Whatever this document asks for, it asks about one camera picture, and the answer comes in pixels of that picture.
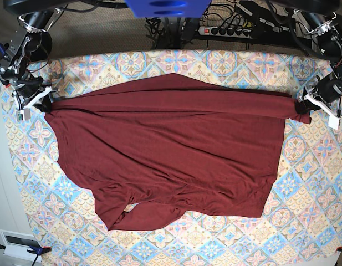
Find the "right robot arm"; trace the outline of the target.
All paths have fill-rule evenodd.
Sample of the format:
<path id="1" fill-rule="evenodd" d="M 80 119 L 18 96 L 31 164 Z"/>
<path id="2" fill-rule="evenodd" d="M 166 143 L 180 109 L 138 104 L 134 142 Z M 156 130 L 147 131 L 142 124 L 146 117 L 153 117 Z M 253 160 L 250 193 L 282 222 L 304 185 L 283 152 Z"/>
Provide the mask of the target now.
<path id="1" fill-rule="evenodd" d="M 52 87 L 41 76 L 34 76 L 29 65 L 33 62 L 49 62 L 52 39 L 48 30 L 55 22 L 53 15 L 60 9 L 49 9 L 20 15 L 19 29 L 7 44 L 0 44 L 3 57 L 0 60 L 0 81 L 12 88 L 17 111 L 36 108 L 49 113 L 52 109 Z"/>

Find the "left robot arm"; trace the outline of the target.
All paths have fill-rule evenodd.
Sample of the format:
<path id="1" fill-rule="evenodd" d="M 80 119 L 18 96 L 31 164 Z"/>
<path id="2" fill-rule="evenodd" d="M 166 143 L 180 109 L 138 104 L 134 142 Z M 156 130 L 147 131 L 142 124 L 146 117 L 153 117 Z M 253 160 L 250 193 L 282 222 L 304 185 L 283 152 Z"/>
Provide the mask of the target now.
<path id="1" fill-rule="evenodd" d="M 307 33 L 316 38 L 318 51 L 306 47 L 293 33 L 293 27 L 290 27 L 294 41 L 310 55 L 327 60 L 332 68 L 330 74 L 322 79 L 317 77 L 312 87 L 305 88 L 295 103 L 297 113 L 307 114 L 312 110 L 329 108 L 342 98 L 342 29 L 336 21 L 336 13 L 328 16 L 303 11 L 299 13 L 307 23 Z"/>

